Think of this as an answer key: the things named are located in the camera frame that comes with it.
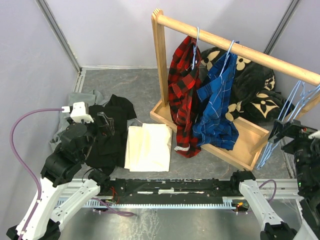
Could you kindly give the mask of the black shirt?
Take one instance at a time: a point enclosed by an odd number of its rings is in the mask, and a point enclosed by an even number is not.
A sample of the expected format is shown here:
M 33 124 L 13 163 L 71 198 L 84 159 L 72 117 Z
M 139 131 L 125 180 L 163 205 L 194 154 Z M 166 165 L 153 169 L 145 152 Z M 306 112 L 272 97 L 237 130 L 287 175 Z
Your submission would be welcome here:
M 137 117 L 134 105 L 113 94 L 106 105 L 90 106 L 89 114 L 98 130 L 86 164 L 110 175 L 115 167 L 125 166 L 128 121 Z

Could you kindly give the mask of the wooden clothes rack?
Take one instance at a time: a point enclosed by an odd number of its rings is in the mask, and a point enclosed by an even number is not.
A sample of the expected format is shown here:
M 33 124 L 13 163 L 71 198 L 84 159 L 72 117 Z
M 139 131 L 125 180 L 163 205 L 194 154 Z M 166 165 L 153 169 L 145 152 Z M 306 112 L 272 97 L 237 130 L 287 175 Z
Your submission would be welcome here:
M 190 37 L 199 37 L 201 41 L 224 50 L 231 48 L 232 53 L 278 72 L 287 74 L 298 80 L 302 80 L 313 86 L 318 86 L 320 83 L 320 76 L 315 72 L 303 69 L 238 43 L 232 44 L 230 40 L 211 34 L 207 31 L 197 31 L 197 29 L 191 25 L 164 16 L 161 9 L 156 8 L 153 11 L 151 15 L 151 23 L 161 99 L 150 111 L 150 117 L 160 124 L 167 125 L 173 131 L 176 131 L 177 127 L 172 121 L 170 108 L 168 106 L 169 98 L 165 28 L 170 28 Z M 242 117 L 237 118 L 234 123 L 239 131 L 239 138 L 232 151 L 217 148 L 210 144 L 203 145 L 202 149 L 240 170 L 246 169 L 251 171 L 256 165 L 262 148 L 267 144 L 269 131 Z

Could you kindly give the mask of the light blue hangers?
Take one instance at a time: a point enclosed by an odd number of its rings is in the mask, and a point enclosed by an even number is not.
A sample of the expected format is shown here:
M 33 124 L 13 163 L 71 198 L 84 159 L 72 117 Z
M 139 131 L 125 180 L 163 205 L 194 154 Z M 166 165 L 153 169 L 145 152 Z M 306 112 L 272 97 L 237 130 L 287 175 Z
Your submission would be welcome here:
M 297 104 L 294 106 L 293 110 L 290 110 L 290 107 L 295 99 L 299 88 L 301 87 L 301 93 L 299 95 L 299 100 Z M 285 101 L 277 120 L 282 122 L 289 122 L 290 120 L 298 119 L 298 114 L 302 113 L 302 108 L 306 107 L 308 103 L 311 103 L 311 99 L 316 96 L 316 94 L 320 93 L 320 85 L 318 84 L 315 88 L 306 91 L 305 83 L 302 80 L 299 80 L 295 86 L 292 88 L 287 100 Z M 275 148 L 279 145 L 279 142 L 276 144 L 272 144 L 267 142 L 261 160 L 259 161 L 256 169 L 260 170 L 268 161 L 270 156 L 272 155 Z

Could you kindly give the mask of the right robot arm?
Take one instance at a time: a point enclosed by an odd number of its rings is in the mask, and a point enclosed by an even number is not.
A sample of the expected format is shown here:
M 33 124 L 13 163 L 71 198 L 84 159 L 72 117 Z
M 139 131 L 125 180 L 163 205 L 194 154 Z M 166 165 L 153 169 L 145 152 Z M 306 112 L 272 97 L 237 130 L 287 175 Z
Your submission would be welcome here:
M 288 122 L 275 120 L 268 137 L 270 144 L 283 138 L 291 141 L 281 150 L 293 156 L 296 183 L 284 185 L 273 180 L 272 198 L 295 199 L 301 217 L 298 230 L 290 227 L 272 208 L 262 191 L 263 185 L 256 181 L 252 172 L 236 171 L 229 183 L 231 193 L 242 195 L 260 226 L 262 240 L 318 240 L 320 238 L 320 132 L 304 126 L 298 120 Z

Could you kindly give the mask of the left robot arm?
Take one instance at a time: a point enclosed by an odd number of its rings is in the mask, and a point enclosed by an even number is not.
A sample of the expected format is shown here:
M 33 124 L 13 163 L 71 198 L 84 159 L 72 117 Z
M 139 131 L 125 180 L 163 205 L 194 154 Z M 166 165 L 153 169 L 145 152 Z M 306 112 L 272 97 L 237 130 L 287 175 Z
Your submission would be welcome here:
M 94 169 L 87 180 L 62 205 L 61 194 L 86 162 L 101 127 L 90 115 L 72 120 L 62 132 L 60 144 L 49 155 L 37 179 L 37 192 L 18 225 L 7 230 L 11 240 L 57 240 L 66 224 L 93 197 L 106 195 L 110 177 Z

